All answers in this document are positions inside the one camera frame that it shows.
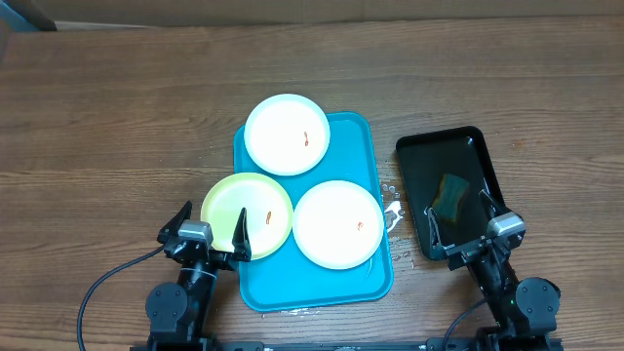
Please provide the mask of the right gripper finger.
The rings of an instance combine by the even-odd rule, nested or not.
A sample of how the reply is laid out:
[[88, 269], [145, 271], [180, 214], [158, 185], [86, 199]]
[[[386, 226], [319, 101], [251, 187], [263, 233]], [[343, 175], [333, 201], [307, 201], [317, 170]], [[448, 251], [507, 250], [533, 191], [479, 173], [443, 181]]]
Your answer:
[[441, 243], [440, 227], [437, 214], [435, 213], [433, 208], [428, 208], [426, 213], [430, 232], [431, 259], [442, 260], [445, 258], [445, 250]]
[[506, 219], [510, 210], [503, 204], [496, 201], [487, 191], [482, 189], [479, 198], [486, 212], [486, 217], [490, 223], [498, 223]]

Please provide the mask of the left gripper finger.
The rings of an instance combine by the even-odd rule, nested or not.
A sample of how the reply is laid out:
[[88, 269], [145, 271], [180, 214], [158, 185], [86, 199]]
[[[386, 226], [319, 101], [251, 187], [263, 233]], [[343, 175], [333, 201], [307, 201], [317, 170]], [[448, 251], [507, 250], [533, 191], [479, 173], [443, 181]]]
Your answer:
[[187, 201], [179, 212], [160, 229], [157, 242], [166, 244], [173, 236], [176, 236], [181, 225], [191, 217], [191, 214], [192, 203]]
[[238, 221], [232, 237], [234, 248], [233, 257], [237, 261], [250, 262], [252, 259], [252, 249], [247, 226], [247, 209], [240, 211]]

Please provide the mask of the green and yellow sponge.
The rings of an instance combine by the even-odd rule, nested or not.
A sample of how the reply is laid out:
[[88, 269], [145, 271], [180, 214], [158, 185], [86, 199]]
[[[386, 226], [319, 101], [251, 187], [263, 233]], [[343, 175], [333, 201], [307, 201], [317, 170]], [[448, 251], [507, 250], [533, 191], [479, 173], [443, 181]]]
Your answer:
[[470, 183], [463, 177], [443, 174], [431, 205], [431, 209], [437, 218], [450, 223], [457, 223], [469, 189]]

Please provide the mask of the yellow-green plate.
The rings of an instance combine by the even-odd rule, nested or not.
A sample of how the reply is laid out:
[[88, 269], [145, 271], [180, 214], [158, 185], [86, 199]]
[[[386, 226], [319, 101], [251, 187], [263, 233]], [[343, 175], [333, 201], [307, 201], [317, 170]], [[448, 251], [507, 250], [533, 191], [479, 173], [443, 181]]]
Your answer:
[[253, 260], [276, 252], [292, 231], [293, 205], [286, 190], [267, 175], [238, 173], [213, 186], [201, 207], [201, 219], [213, 232], [214, 249], [234, 250], [232, 240], [241, 211], [247, 212]]

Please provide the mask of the white pink plate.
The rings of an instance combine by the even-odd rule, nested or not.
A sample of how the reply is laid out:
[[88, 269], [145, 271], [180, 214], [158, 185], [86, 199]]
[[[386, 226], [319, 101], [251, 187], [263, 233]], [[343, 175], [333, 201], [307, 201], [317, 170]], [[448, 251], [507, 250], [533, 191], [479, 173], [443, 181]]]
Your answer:
[[371, 258], [384, 231], [381, 208], [364, 187], [345, 180], [322, 182], [298, 201], [292, 233], [301, 252], [315, 264], [354, 268]]

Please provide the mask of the light blue plate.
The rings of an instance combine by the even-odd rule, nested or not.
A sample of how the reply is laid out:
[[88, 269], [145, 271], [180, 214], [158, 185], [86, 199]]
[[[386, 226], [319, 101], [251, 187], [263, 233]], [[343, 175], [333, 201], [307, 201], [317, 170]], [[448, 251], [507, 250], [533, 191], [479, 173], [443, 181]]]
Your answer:
[[276, 176], [297, 176], [316, 167], [331, 141], [328, 117], [313, 100], [279, 94], [260, 102], [244, 127], [252, 160]]

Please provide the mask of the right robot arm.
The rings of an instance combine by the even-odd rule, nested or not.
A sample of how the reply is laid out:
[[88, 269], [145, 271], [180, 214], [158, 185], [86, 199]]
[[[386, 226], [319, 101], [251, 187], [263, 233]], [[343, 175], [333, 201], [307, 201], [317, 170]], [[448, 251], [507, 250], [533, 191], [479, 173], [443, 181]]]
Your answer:
[[[562, 342], [549, 333], [557, 328], [561, 290], [551, 281], [532, 277], [520, 280], [509, 258], [526, 234], [524, 220], [485, 190], [479, 193], [487, 227], [461, 246], [444, 248], [448, 268], [467, 267], [483, 298], [448, 327], [444, 336], [430, 338], [429, 350], [561, 350]], [[496, 322], [480, 328], [472, 338], [453, 338], [457, 325], [486, 305]]]

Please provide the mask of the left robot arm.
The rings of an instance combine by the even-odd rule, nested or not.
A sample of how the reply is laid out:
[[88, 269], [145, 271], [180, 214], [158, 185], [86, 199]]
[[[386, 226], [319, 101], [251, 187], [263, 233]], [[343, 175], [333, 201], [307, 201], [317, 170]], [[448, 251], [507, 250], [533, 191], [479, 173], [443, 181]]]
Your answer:
[[216, 337], [204, 333], [217, 275], [252, 258], [246, 209], [238, 215], [232, 253], [214, 249], [210, 225], [192, 220], [191, 212], [192, 203], [186, 202], [157, 236], [165, 256], [179, 263], [180, 270], [176, 282], [158, 285], [146, 299], [148, 350], [221, 350]]

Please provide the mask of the teal plastic tray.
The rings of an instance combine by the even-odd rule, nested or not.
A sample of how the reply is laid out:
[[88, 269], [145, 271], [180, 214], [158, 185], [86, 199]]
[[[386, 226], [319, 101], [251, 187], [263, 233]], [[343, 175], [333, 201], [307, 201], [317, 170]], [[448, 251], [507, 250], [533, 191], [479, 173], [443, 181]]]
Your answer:
[[[331, 140], [323, 160], [305, 174], [272, 178], [282, 185], [293, 204], [319, 183], [346, 180], [365, 188], [382, 206], [368, 121], [351, 111], [329, 113], [327, 118]], [[258, 312], [375, 300], [384, 297], [394, 281], [386, 231], [374, 255], [351, 269], [332, 270], [312, 262], [290, 236], [273, 254], [242, 264], [239, 274], [241, 297]]]

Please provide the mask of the black plastic tray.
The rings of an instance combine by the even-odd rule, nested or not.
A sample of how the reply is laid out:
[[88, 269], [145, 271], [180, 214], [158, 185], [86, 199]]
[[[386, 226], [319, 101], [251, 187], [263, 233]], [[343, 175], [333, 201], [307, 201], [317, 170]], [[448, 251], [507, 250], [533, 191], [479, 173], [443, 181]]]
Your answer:
[[396, 142], [409, 210], [423, 255], [431, 259], [427, 209], [431, 208], [443, 174], [463, 177], [470, 189], [457, 223], [439, 219], [441, 243], [458, 247], [485, 234], [488, 220], [479, 198], [484, 189], [503, 204], [483, 133], [467, 126], [414, 136]]

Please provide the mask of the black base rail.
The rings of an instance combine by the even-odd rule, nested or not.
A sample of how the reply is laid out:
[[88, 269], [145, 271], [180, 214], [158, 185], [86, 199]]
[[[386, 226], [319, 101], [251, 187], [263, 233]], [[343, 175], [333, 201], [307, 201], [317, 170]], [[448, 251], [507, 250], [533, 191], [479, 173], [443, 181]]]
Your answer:
[[477, 345], [474, 338], [452, 338], [446, 347], [443, 348], [441, 337], [429, 338], [426, 341], [406, 341], [406, 342], [364, 342], [364, 343], [286, 343], [286, 344], [264, 344], [260, 341], [236, 341], [217, 342], [215, 345], [209, 342], [194, 343], [163, 343], [158, 346], [132, 346], [131, 351], [201, 351], [201, 350], [223, 350], [223, 351], [477, 351], [485, 350], [485, 347]]

